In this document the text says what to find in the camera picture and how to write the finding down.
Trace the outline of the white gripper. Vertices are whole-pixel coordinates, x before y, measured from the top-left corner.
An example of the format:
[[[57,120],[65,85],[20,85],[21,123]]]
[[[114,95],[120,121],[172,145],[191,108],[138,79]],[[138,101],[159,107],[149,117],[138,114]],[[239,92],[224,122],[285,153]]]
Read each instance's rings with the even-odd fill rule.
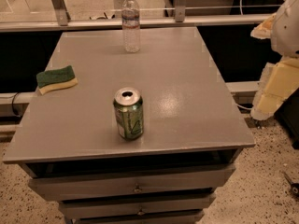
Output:
[[[256,26],[250,36],[270,39],[273,51],[284,58],[264,67],[258,91],[253,99],[250,115],[256,120],[266,120],[299,88],[299,0],[286,0],[266,20]]]

